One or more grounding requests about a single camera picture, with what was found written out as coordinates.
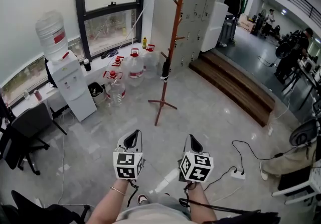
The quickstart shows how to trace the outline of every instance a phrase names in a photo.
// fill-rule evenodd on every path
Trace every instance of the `brown wooden stairs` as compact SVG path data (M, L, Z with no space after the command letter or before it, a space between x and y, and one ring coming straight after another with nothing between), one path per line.
M212 52L201 54L190 68L220 89L262 127L267 125L275 101L254 81Z

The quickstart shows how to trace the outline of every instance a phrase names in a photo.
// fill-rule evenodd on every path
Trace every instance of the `coat rack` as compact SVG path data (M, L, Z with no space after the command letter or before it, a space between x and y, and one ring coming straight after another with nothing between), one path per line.
M178 29L178 26L180 24L180 22L182 21L182 18L181 18L181 9L182 9L182 3L183 3L183 0L174 0L174 3L176 4L176 13L175 13L175 19L174 19L174 26L173 26L173 32L172 32L172 38L171 38L171 45L170 45L170 48L168 49L169 50L169 55L166 56L163 52L161 53L167 61L169 61L169 64L167 66L168 68L168 72L169 72L169 67L171 65L171 62L172 62L172 57L173 57L173 52L174 52L174 46L175 46L175 42L179 39L184 39L185 37L177 37L177 29ZM159 109L158 109L158 113L157 113L157 117L156 117L156 120L155 120L155 126L157 125L158 123L158 119L159 119L159 115L161 114L161 110L162 110L162 107L164 105L167 105L169 107L172 107L174 109L177 109L175 106L165 102L165 94L166 94L166 88L167 88L167 79L168 77L162 77L162 80L164 82L164 85L163 85L163 91L162 91L162 98L160 100L148 100L148 102L159 102Z

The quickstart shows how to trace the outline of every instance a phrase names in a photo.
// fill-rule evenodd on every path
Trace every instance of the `white window shade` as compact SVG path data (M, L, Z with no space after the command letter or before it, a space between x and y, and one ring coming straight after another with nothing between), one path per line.
M1 0L0 84L42 54L35 23L51 10L63 15L68 40L79 36L74 0Z

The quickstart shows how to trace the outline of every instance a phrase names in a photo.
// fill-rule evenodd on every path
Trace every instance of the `glossy tile floor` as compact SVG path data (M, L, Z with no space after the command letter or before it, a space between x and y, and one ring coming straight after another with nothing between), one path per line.
M282 85L274 76L275 67L267 67L267 62L273 63L276 59L275 45L272 44L270 38L267 40L260 36L253 36L243 28L236 28L234 40L235 45L229 45L227 48L216 48L223 55L230 58L255 79L269 88L284 104L288 105L288 98L282 93L284 85ZM301 110L298 110L310 89L310 84L302 77L296 84L293 93L290 97L290 111L297 117L300 122L307 120L311 114L312 98L308 98Z
M112 152L118 139L126 132L140 129L143 137L145 166L138 178L139 192L151 198L165 192L175 198L184 197L184 183L178 182L177 161L180 159L187 134L203 143L214 157L215 168L209 182L218 179L231 166L241 170L240 156L231 145L232 140L247 141L259 157L270 157L290 148L288 138L297 127L291 112L272 121L274 132L267 135L267 127L261 128L234 102L190 69L182 70L169 80L167 101L178 107L164 107L158 126L154 126L157 105L148 99L159 99L163 83L158 79L145 80L135 89L128 88L124 104L120 107L99 106L98 111L82 123L72 122L68 114L62 121L67 130L65 137L65 182L61 204L88 203L96 205L115 181ZM276 102L275 115L286 109ZM62 191L63 136L52 126L43 135L51 147L40 150L34 160L40 176L34 175L29 166L25 170L11 170L0 161L0 201L12 204L12 189L29 199L39 198L48 206L57 203ZM277 180L264 182L259 171L259 161L246 145L237 145L243 156L246 180L225 175L210 186L206 195L210 203L244 210L261 209L277 211L281 223L309 223L311 207L303 203L285 206L284 197L271 197L277 188ZM221 199L239 188L233 195ZM127 199L132 193L127 192ZM136 196L131 205L136 205ZM230 214L217 212L219 218Z

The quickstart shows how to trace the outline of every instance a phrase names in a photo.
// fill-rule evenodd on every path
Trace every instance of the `window frame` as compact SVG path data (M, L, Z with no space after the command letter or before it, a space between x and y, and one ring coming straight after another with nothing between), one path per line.
M108 5L106 7L86 11L85 0L75 0L79 33L80 33L80 38L82 40L82 46L83 46L85 58L87 58L91 62L93 59L100 57L103 53L115 50L119 47L119 44L118 44L110 47L109 49L104 50L103 52L100 52L92 56L90 54L90 49L89 49L89 44L88 44L88 39L87 39L87 34L85 29L85 21L94 19L96 17L104 16L107 14L122 12L126 10L135 10L135 9L136 9L136 20L137 20L138 16L143 10L143 2L144 0L136 0L130 3ZM142 30L142 18L140 18L140 20L136 24L136 32L135 32L135 38L134 38L135 42L139 42L139 43L141 42L141 30ZM131 42L125 43L123 44L123 46L129 45L129 44L131 44Z

